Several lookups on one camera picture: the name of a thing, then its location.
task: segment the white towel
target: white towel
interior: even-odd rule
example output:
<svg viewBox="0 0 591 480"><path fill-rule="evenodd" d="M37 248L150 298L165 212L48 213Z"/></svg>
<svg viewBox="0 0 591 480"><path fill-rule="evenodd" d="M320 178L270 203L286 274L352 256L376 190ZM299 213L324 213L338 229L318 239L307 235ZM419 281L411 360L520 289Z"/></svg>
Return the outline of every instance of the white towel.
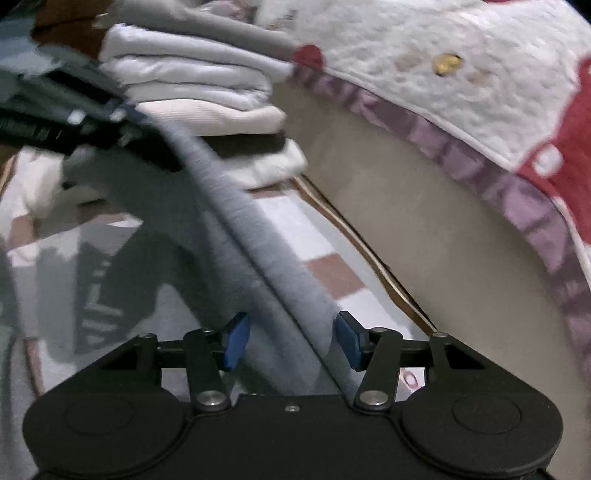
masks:
<svg viewBox="0 0 591 480"><path fill-rule="evenodd" d="M289 138L282 151L223 160L226 175L245 190L260 189L290 179L304 171L306 157Z"/></svg>
<svg viewBox="0 0 591 480"><path fill-rule="evenodd" d="M202 137L274 134L281 130L285 121L285 113L272 105L241 112L202 100L178 99L140 103L137 108L163 120L183 122L193 134Z"/></svg>
<svg viewBox="0 0 591 480"><path fill-rule="evenodd" d="M103 41L101 61L123 55L173 55L221 64L243 65L265 73L272 82L282 82L290 74L290 62L265 57L225 43L200 37L175 35L117 24Z"/></svg>
<svg viewBox="0 0 591 480"><path fill-rule="evenodd" d="M124 85L157 80L257 90L268 95L272 92L271 82L260 70L240 65L220 65L182 57L126 55L107 61L101 68Z"/></svg>
<svg viewBox="0 0 591 480"><path fill-rule="evenodd" d="M232 90L198 83L146 82L131 85L125 92L134 102L192 99L218 103L236 110L253 110L268 103L269 96L252 90Z"/></svg>
<svg viewBox="0 0 591 480"><path fill-rule="evenodd" d="M267 187L300 174L306 158L296 142L286 140L281 152L221 160L226 175L245 190ZM63 189L63 155L42 152L20 176L22 197L34 218L46 218L60 205L79 205L102 198L84 185Z"/></svg>

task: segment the white fabric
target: white fabric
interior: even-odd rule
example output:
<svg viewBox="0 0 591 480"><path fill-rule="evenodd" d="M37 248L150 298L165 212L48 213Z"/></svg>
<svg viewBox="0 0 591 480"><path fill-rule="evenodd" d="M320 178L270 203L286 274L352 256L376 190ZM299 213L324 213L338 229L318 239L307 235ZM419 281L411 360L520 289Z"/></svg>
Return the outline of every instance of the white fabric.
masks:
<svg viewBox="0 0 591 480"><path fill-rule="evenodd" d="M137 108L163 120L183 122L201 137L274 134L281 130L285 121L285 113L272 105L241 112L202 100L179 99L140 103Z"/></svg>
<svg viewBox="0 0 591 480"><path fill-rule="evenodd" d="M300 174L307 162L293 140L286 140L275 154L234 157L221 160L226 174L245 189L257 189ZM75 186L64 190L63 155L43 152L23 167L19 176L24 206L34 218L46 218L59 205L79 205L101 198L95 190Z"/></svg>
<svg viewBox="0 0 591 480"><path fill-rule="evenodd" d="M77 185L64 190L64 156L38 152L35 160L27 163L19 176L23 204L34 218L46 218L60 205L80 205L102 198L87 186Z"/></svg>
<svg viewBox="0 0 591 480"><path fill-rule="evenodd" d="M553 136L591 53L591 25L564 0L266 0L268 25L294 10L293 35L325 71L427 118L516 170ZM432 59L458 54L449 77Z"/></svg>
<svg viewBox="0 0 591 480"><path fill-rule="evenodd" d="M223 163L228 177L245 190L259 189L290 179L302 173L307 165L300 147L289 138L280 152L228 158Z"/></svg>
<svg viewBox="0 0 591 480"><path fill-rule="evenodd" d="M253 110L267 104L268 95L251 90L232 90L198 83L145 82L131 85L127 96L134 103L192 99L218 103L236 110Z"/></svg>
<svg viewBox="0 0 591 480"><path fill-rule="evenodd" d="M101 68L124 85L157 80L257 90L268 95L272 92L271 82L260 70L240 65L221 65L182 57L126 55L107 61Z"/></svg>
<svg viewBox="0 0 591 480"><path fill-rule="evenodd" d="M105 36L101 61L124 55L174 55L215 63L243 65L265 73L272 82L284 81L292 72L290 62L265 57L225 43L200 37L175 35L117 24Z"/></svg>

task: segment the white folded shirt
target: white folded shirt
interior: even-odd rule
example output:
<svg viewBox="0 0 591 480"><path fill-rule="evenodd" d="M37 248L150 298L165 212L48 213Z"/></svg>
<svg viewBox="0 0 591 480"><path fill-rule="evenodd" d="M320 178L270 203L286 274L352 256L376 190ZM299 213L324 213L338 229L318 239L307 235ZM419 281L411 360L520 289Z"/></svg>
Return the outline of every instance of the white folded shirt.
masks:
<svg viewBox="0 0 591 480"><path fill-rule="evenodd" d="M117 24L107 32L99 59L108 61L130 54L172 55L220 64L242 65L260 70L272 82L284 81L293 69L290 62L273 59L206 38Z"/></svg>
<svg viewBox="0 0 591 480"><path fill-rule="evenodd" d="M267 105L240 111L203 100L160 100L144 102L138 110L163 120L182 122L194 135L274 134L283 127L285 112Z"/></svg>
<svg viewBox="0 0 591 480"><path fill-rule="evenodd" d="M232 90L198 83L137 83L130 85L125 93L134 103L191 99L205 100L236 110L254 110L266 105L269 99L263 92Z"/></svg>
<svg viewBox="0 0 591 480"><path fill-rule="evenodd" d="M272 84L260 70L183 57L126 55L100 66L124 85L145 82L200 83L231 89L256 90L268 95Z"/></svg>

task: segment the metal screw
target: metal screw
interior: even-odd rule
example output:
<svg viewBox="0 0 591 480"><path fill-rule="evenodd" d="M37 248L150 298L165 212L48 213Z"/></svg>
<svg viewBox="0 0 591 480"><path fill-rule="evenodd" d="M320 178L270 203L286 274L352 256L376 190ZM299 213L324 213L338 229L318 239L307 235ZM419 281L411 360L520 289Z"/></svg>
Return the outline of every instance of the metal screw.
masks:
<svg viewBox="0 0 591 480"><path fill-rule="evenodd" d="M389 397L387 393L380 390L366 390L359 396L359 399L366 405L379 407L380 405L384 405Z"/></svg>
<svg viewBox="0 0 591 480"><path fill-rule="evenodd" d="M201 405L215 407L216 405L224 403L226 401L226 396L218 390L206 390L197 395L197 401Z"/></svg>

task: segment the gray towel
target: gray towel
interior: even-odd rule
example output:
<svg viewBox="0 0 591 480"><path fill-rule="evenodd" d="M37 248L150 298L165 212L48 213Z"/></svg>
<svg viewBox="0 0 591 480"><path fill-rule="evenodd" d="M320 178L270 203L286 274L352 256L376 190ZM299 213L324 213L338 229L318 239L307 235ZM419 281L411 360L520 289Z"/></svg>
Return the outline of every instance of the gray towel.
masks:
<svg viewBox="0 0 591 480"><path fill-rule="evenodd" d="M116 0L108 15L113 24L210 38L280 60L291 60L299 47L285 32L200 12L199 7L193 0Z"/></svg>
<svg viewBox="0 0 591 480"><path fill-rule="evenodd" d="M165 173L119 149L80 148L64 173L194 255L207 303L199 320L219 326L239 311L251 314L245 363L278 393L342 391L352 398L360 375L333 337L336 303L224 177L211 149L181 125L161 127L184 170Z"/></svg>

